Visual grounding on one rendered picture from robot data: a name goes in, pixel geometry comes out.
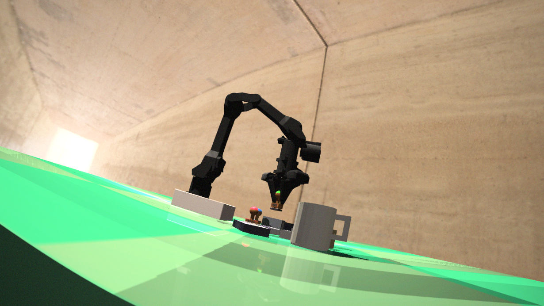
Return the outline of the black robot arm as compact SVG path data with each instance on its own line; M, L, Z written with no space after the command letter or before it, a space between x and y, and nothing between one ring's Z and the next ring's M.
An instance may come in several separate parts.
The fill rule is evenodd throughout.
M243 103L248 102L248 103ZM222 158L224 149L229 139L234 121L241 112L258 109L268 119L276 123L283 134L287 137L278 138L282 144L281 154L287 154L297 158L299 148L300 157L303 161L319 163L321 142L306 141L302 131L302 125L296 119L284 115L274 108L257 93L230 93L224 103L224 116L218 127L210 151L204 156L203 161L192 169L192 182L188 193L209 198L211 183L224 172L226 161Z

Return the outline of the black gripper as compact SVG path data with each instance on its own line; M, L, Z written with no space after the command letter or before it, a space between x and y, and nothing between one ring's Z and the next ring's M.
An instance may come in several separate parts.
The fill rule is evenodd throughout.
M280 191L280 204L283 205L291 191L300 186L299 181L302 184L308 184L310 178L307 173L294 170L295 166L299 165L296 157L281 154L276 161L278 161L277 169L274 169L273 173L264 173L261 180L268 183L273 203L276 203L276 192Z

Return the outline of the beige mug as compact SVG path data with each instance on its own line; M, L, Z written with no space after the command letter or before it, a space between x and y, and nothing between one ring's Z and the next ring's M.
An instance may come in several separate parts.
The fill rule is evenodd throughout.
M331 239L347 242L351 216L336 215L337 209L315 203L299 202L291 244L313 250L327 251ZM333 234L334 220L345 222L340 235Z

